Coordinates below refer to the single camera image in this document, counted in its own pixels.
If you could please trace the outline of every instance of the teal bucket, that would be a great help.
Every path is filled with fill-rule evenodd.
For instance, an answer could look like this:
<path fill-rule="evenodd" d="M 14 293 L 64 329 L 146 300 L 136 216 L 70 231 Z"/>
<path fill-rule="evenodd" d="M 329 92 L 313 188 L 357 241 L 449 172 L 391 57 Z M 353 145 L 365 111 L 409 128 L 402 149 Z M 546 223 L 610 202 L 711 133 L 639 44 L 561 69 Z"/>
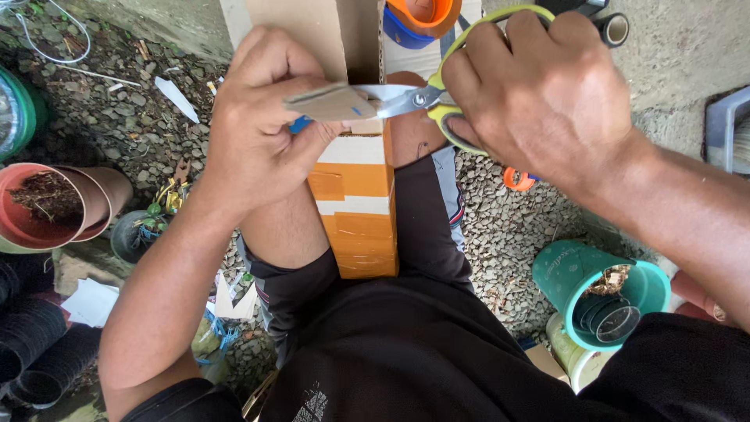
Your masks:
<path fill-rule="evenodd" d="M 18 153 L 47 124 L 47 106 L 37 90 L 0 66 L 0 161 Z"/>
<path fill-rule="evenodd" d="M 553 242 L 534 260 L 531 268 L 534 282 L 562 315 L 565 333 L 582 348 L 617 350 L 627 338 L 605 343 L 573 325 L 573 308 L 582 293 L 604 270 L 620 264 L 631 265 L 621 295 L 638 307 L 641 314 L 666 311 L 671 295 L 669 278 L 654 264 L 618 258 L 575 240 Z"/>

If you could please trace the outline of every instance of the white string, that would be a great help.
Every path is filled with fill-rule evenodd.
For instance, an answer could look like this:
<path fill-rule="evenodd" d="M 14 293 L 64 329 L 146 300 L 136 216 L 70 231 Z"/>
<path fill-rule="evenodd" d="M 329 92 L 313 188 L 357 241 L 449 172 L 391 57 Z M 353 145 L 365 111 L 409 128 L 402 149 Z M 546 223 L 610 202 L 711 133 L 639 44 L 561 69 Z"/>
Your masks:
<path fill-rule="evenodd" d="M 34 50 L 37 51 L 37 53 L 41 54 L 46 59 L 52 60 L 55 63 L 70 64 L 70 63 L 80 62 L 81 60 L 85 59 L 86 56 L 89 55 L 89 51 L 91 51 L 91 48 L 92 48 L 92 39 L 88 34 L 89 32 L 86 31 L 86 27 L 81 22 L 79 22 L 78 19 L 74 18 L 71 14 L 65 11 L 65 9 L 61 8 L 53 0 L 47 0 L 47 1 L 55 5 L 55 7 L 60 9 L 60 11 L 65 14 L 65 16 L 70 17 L 70 19 L 73 20 L 73 22 L 75 22 L 79 28 L 81 28 L 81 31 L 83 31 L 83 34 L 86 36 L 86 51 L 83 52 L 83 54 L 78 59 L 73 59 L 73 60 L 55 59 L 54 57 L 50 57 L 47 54 L 44 54 L 42 50 L 39 50 L 39 48 L 37 48 L 36 44 L 34 44 L 34 41 L 32 41 L 31 36 L 29 36 L 28 34 L 29 29 L 26 28 L 26 20 L 24 20 L 23 15 L 16 13 L 16 19 L 18 19 L 19 22 L 21 22 L 21 26 L 23 26 L 23 33 L 26 35 L 26 40 L 28 41 L 29 44 L 31 44 L 31 47 L 33 47 Z M 17 8 L 19 6 L 25 5 L 28 2 L 29 0 L 0 0 L 0 13 L 2 13 L 5 9 Z"/>

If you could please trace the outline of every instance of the white bucket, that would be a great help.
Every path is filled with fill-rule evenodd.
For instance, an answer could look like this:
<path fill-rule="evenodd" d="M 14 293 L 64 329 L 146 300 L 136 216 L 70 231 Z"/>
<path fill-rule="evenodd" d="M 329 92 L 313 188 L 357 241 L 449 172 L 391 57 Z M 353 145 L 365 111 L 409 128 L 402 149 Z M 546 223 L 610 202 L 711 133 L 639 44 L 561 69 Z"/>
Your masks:
<path fill-rule="evenodd" d="M 563 331 L 562 319 L 563 316 L 558 312 L 550 317 L 547 322 L 547 336 L 550 338 L 557 362 L 570 377 L 570 385 L 578 394 L 599 376 L 605 363 L 615 354 L 615 351 L 586 350 L 575 344 Z"/>

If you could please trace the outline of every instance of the black shirt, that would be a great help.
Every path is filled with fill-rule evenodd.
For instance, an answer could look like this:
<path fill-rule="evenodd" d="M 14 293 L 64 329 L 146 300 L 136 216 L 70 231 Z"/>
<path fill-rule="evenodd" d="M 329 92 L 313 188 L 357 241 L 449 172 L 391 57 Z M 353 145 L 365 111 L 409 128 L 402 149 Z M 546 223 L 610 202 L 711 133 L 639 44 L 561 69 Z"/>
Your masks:
<path fill-rule="evenodd" d="M 354 285 L 289 334 L 260 420 L 748 420 L 750 336 L 648 314 L 576 396 L 487 307 L 429 279 Z M 226 388 L 183 381 L 124 420 L 242 420 Z"/>

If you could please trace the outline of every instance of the person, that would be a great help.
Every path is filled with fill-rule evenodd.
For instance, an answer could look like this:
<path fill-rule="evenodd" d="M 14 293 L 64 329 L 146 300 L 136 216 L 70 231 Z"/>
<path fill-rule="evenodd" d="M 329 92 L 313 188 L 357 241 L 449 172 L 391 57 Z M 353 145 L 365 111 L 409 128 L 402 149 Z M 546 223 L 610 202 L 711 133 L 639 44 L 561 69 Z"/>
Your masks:
<path fill-rule="evenodd" d="M 288 35 L 257 27 L 216 97 L 200 181 L 104 328 L 110 420 L 242 420 L 225 387 L 200 379 L 190 350 L 238 226 L 279 350 L 261 420 L 746 419 L 750 185 L 633 127 L 628 85 L 582 15 L 545 31 L 521 12 L 505 33 L 477 26 L 445 63 L 466 115 L 452 127 L 663 253 L 739 328 L 645 315 L 577 396 L 536 369 L 472 292 L 449 221 L 456 197 L 443 197 L 452 181 L 439 171 L 452 148 L 423 112 L 393 120 L 400 274 L 342 280 L 305 178 L 344 124 L 288 132 L 299 115 L 282 98 L 327 82 Z"/>

